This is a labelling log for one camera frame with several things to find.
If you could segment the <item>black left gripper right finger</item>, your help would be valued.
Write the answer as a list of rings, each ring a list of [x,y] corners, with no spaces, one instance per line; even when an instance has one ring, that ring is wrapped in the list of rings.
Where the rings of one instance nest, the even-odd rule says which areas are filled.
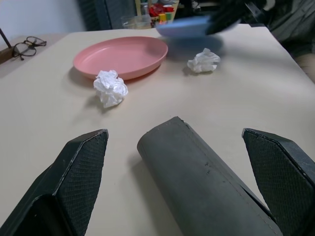
[[[284,236],[315,234],[315,163],[292,140],[245,128],[253,174]]]

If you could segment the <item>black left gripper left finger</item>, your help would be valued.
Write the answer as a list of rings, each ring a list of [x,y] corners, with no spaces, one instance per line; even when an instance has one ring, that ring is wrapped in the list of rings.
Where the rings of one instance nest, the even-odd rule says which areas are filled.
[[[98,196],[106,129],[66,143],[0,228],[2,236],[83,236]]]

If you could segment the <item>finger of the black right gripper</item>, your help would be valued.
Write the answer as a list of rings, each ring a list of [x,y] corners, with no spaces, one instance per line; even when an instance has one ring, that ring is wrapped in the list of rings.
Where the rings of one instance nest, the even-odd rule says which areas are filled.
[[[210,16],[205,34],[219,33],[237,23],[243,15],[243,3],[229,3],[221,5],[219,10]]]

